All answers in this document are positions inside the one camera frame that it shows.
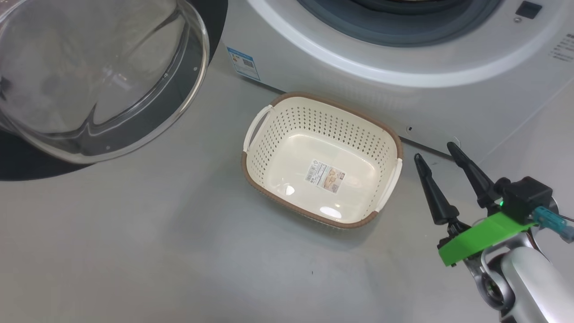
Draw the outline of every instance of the label sticker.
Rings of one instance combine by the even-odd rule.
[[[313,159],[305,180],[336,194],[344,178],[345,173],[343,171]]]
[[[260,80],[259,73],[257,73],[257,69],[255,67],[255,62],[253,61],[253,57],[245,55],[244,53],[238,52],[229,47],[227,47],[227,51],[231,56],[231,61],[233,62],[233,66],[235,67],[235,71],[237,73],[254,80]]]
[[[548,54],[552,58],[571,62],[574,60],[574,34],[567,34]]]

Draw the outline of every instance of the perforated basket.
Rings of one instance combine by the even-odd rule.
[[[326,225],[357,228],[393,192],[402,144],[388,126],[361,113],[287,93],[251,123],[242,167],[251,185],[274,201]]]

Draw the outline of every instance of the washing machine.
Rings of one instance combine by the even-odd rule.
[[[361,109],[484,159],[574,77],[570,0],[234,0],[241,75]]]

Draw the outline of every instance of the green mount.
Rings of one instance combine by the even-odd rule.
[[[515,234],[528,230],[534,223],[521,225],[499,212],[459,234],[439,249],[445,266],[451,266]]]

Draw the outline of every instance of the basket rim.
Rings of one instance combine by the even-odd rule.
[[[333,106],[337,109],[340,109],[340,110],[343,110],[345,112],[349,112],[351,114],[354,114],[357,117],[365,119],[366,121],[378,126],[379,128],[383,129],[384,131],[386,131],[388,134],[391,135],[391,137],[393,138],[393,140],[395,142],[395,145],[397,146],[397,159],[402,160],[402,158],[403,158],[402,142],[394,130],[392,130],[386,124],[384,124],[378,120],[375,120],[375,119],[373,119],[373,118],[371,118],[371,117],[369,117],[369,116],[367,116],[361,112],[350,109],[350,108],[342,105],[341,103],[338,103],[338,102],[330,100],[330,99],[322,98],[322,97],[319,97],[319,96],[314,95],[314,94],[306,93],[306,92],[290,92],[290,93],[285,93],[285,94],[277,97],[275,100],[273,100],[271,102],[271,105],[275,107],[281,101],[284,101],[284,100],[289,99],[289,98],[297,98],[297,97],[311,99],[314,101],[318,101],[318,102]],[[253,186],[256,190],[258,190],[260,193],[262,193],[263,195],[272,199],[273,201],[279,203],[282,206],[285,206],[285,207],[287,207],[287,208],[289,208],[295,212],[302,214],[303,216],[306,216],[308,218],[311,218],[311,219],[316,220],[318,222],[321,222],[323,224],[334,226],[334,227],[339,228],[339,229],[354,229],[354,228],[358,228],[360,226],[366,225],[367,223],[371,222],[377,216],[377,214],[379,214],[379,212],[373,211],[364,219],[357,221],[357,222],[353,222],[353,223],[341,223],[341,222],[337,222],[334,220],[330,220],[328,218],[325,218],[325,217],[322,217],[322,216],[317,215],[315,213],[304,210],[301,207],[299,207],[293,203],[287,202],[286,200],[276,196],[275,194],[271,193],[269,190],[266,190],[261,185],[257,184],[253,180],[253,178],[251,178],[251,175],[249,175],[249,171],[247,169],[247,152],[245,152],[245,151],[243,151],[241,154],[241,168],[242,168],[243,174],[244,174],[245,178],[247,179],[247,181],[249,182],[249,184],[251,186]]]

